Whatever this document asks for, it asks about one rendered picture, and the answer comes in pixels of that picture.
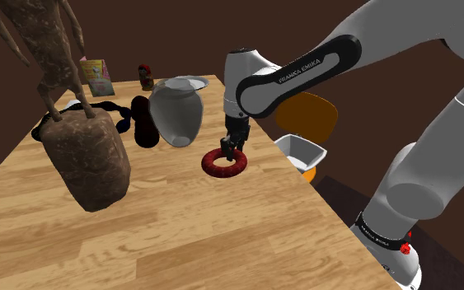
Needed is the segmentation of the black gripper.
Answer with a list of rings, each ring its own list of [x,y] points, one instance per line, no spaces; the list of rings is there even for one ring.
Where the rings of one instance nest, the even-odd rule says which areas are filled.
[[[236,150],[242,152],[245,141],[249,137],[250,118],[235,118],[229,115],[225,118],[227,136],[220,140],[221,152],[228,161],[233,161],[234,143]]]

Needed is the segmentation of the grey vase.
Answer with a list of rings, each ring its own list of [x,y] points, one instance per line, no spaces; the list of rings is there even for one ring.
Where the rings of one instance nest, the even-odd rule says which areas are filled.
[[[162,138],[173,147],[187,147],[197,137],[204,103],[190,81],[174,77],[157,83],[149,96],[149,111]]]

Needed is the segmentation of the white bin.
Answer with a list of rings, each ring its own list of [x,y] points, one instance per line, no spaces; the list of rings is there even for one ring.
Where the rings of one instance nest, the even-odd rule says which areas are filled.
[[[320,145],[295,134],[286,134],[274,144],[301,173],[314,168],[327,155],[327,150]]]

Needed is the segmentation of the dark red cylinder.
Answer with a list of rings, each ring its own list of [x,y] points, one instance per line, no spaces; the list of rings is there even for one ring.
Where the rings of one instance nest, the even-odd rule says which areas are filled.
[[[149,99],[135,96],[131,102],[131,117],[134,120],[134,139],[140,147],[155,147],[160,134],[149,111]]]

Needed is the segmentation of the red nesting doll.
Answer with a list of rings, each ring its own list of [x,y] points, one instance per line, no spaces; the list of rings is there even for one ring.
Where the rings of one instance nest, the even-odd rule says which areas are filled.
[[[154,86],[151,69],[148,65],[140,64],[138,66],[139,81],[143,91],[151,91]]]

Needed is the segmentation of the brown figure sculpture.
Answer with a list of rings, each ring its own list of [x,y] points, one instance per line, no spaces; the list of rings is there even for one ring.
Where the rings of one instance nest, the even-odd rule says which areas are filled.
[[[82,28],[68,0],[0,0],[0,36],[25,65],[30,63],[2,22],[6,16],[43,73],[37,91],[48,113],[35,135],[70,194],[93,213],[126,195],[131,167],[109,113],[85,96],[62,12],[83,51]]]

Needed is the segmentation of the pink and yellow book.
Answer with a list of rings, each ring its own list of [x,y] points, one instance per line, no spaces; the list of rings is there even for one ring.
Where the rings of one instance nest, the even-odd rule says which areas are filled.
[[[93,97],[115,95],[104,59],[87,59],[86,57],[82,57],[80,65]]]

